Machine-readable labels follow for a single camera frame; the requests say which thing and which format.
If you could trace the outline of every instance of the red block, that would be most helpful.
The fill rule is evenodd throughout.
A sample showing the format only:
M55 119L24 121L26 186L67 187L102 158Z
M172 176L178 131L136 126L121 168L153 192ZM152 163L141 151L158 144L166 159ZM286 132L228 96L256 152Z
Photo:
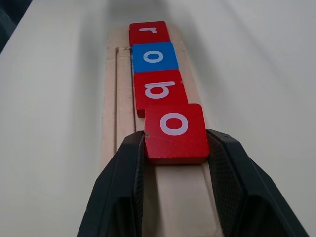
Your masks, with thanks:
M137 73L134 75L137 115L145 116L151 105L187 104L188 99L178 70Z
M133 23L129 25L129 45L170 42L164 21Z
M197 164L209 156L199 104L151 106L145 111L146 156L152 164Z

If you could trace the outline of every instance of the blue block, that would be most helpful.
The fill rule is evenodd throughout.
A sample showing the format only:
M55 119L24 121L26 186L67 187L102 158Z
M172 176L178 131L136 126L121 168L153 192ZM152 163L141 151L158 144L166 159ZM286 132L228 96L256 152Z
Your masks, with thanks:
M134 73L179 69L172 43L137 44L132 47Z

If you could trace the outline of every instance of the white letter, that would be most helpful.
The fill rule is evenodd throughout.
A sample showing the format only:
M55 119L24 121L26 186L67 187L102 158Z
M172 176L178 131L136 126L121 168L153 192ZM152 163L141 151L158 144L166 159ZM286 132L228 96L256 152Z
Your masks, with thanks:
M177 129L171 129L167 127L167 121L169 119L178 119L182 122L182 126ZM162 116L160 120L160 127L162 131L170 136L179 136L185 133L188 130L189 124L187 118L179 113L168 113L164 116Z
M153 33L157 33L156 27L140 28L139 31L151 31Z
M161 99L166 97L169 94L169 89L167 86L175 85L173 81L168 81L168 82L160 82L160 83L151 83L151 84L146 84L145 87L147 88L145 90L145 95L148 98L151 99ZM152 89L155 87L160 87L162 88L162 93L160 94L152 94Z
M149 59L148 56L151 54L157 54L158 58L156 59ZM163 59L163 54L159 51L148 51L146 53L144 53L144 60L148 63L158 63Z

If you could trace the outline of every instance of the white table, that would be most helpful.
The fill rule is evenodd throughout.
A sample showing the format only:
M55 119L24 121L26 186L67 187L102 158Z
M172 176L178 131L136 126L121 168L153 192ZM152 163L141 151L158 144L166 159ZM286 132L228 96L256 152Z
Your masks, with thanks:
M1 236L77 234L99 174L107 29L151 20L182 31L211 128L316 235L316 1L34 0L0 55Z

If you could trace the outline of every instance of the letter block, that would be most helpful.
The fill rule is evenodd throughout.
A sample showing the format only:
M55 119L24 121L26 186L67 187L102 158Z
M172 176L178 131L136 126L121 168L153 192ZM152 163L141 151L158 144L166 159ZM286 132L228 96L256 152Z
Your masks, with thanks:
M172 43L138 44L132 47L134 73L177 70Z
M170 42L164 21L133 23L129 25L129 45Z
M145 144L152 164L204 162L209 156L209 145L201 105L146 108Z
M134 75L137 115L144 118L151 105L187 104L188 99L178 70L137 73Z

